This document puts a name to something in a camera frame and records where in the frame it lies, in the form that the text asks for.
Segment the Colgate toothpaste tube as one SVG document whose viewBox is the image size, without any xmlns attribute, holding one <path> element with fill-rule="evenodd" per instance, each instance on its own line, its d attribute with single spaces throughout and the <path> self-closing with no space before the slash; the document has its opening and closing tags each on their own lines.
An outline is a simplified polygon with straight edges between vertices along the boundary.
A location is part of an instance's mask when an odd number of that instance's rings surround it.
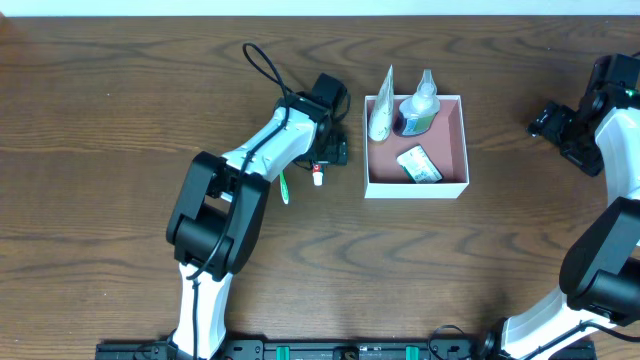
<svg viewBox="0 0 640 360">
<path fill-rule="evenodd" d="M 312 177 L 315 186 L 323 185 L 324 167 L 321 164 L 314 164 L 312 166 Z"/>
</svg>

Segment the white floral lotion tube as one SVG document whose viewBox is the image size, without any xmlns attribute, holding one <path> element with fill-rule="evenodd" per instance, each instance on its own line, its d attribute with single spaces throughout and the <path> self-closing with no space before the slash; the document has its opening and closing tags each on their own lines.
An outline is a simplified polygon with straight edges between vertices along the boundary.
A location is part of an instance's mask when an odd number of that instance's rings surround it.
<svg viewBox="0 0 640 360">
<path fill-rule="evenodd" d="M 368 123 L 368 136 L 374 142 L 384 142 L 390 135 L 394 112 L 394 71 L 389 67 L 375 99 Z"/>
</svg>

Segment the green white toothbrush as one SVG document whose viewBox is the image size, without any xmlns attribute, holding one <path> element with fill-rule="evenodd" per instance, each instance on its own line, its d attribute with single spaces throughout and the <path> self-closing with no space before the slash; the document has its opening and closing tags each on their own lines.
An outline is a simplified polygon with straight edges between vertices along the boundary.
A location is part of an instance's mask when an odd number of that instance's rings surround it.
<svg viewBox="0 0 640 360">
<path fill-rule="evenodd" d="M 289 189 L 288 189 L 288 185 L 287 185 L 286 178 L 283 171 L 281 171 L 279 174 L 279 185 L 280 185 L 282 201 L 285 205 L 288 205 L 290 202 L 290 195 L 289 195 Z"/>
</svg>

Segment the green white soap box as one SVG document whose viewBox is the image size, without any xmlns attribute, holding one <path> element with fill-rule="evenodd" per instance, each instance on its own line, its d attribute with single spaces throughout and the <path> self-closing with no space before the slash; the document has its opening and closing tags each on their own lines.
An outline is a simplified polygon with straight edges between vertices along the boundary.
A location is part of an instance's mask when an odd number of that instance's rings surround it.
<svg viewBox="0 0 640 360">
<path fill-rule="evenodd" d="M 397 163 L 416 184 L 434 184 L 443 179 L 421 145 L 416 145 L 401 153 Z"/>
</svg>

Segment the clear pump bottle blue liquid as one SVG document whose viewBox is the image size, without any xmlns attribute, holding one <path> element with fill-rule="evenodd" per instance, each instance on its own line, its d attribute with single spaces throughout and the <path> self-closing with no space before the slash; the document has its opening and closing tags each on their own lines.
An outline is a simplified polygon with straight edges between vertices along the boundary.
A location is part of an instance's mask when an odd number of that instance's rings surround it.
<svg viewBox="0 0 640 360">
<path fill-rule="evenodd" d="M 437 86 L 432 71 L 423 71 L 416 92 L 402 101 L 393 131 L 397 136 L 412 137 L 427 132 L 440 111 Z"/>
</svg>

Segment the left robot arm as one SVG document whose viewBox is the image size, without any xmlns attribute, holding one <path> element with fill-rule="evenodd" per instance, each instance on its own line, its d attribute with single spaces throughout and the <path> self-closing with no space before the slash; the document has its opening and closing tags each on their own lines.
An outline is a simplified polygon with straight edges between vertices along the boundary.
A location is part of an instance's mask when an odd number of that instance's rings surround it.
<svg viewBox="0 0 640 360">
<path fill-rule="evenodd" d="M 272 183 L 298 161 L 347 164 L 339 108 L 349 103 L 346 86 L 321 74 L 310 92 L 281 97 L 271 119 L 246 143 L 192 160 L 166 230 L 182 278 L 172 357 L 210 359 L 219 351 L 231 281 L 255 248 Z"/>
</svg>

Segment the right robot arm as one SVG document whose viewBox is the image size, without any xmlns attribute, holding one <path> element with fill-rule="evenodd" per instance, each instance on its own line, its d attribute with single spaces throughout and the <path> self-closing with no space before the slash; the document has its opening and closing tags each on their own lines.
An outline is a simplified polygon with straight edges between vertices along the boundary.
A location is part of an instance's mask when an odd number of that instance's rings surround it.
<svg viewBox="0 0 640 360">
<path fill-rule="evenodd" d="M 528 125 L 585 174 L 604 174 L 608 205 L 568 250 L 558 286 L 496 323 L 472 358 L 594 359 L 597 331 L 638 342 L 619 331 L 639 319 L 638 85 L 637 54 L 603 56 L 577 109 L 550 102 Z"/>
</svg>

